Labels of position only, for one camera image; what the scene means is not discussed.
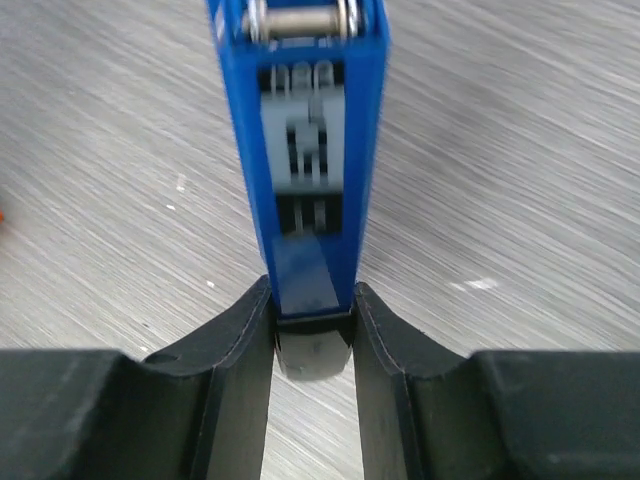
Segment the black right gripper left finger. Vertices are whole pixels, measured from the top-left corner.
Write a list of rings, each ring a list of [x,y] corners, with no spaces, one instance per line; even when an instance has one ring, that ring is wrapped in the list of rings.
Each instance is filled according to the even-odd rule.
[[[136,361],[117,350],[1,354],[5,479],[256,479],[272,375],[270,289]]]

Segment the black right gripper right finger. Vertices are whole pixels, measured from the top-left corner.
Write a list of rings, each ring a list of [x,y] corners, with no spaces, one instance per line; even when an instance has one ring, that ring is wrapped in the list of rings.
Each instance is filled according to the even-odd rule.
[[[353,347],[368,479],[635,479],[635,352],[462,357],[356,289]]]

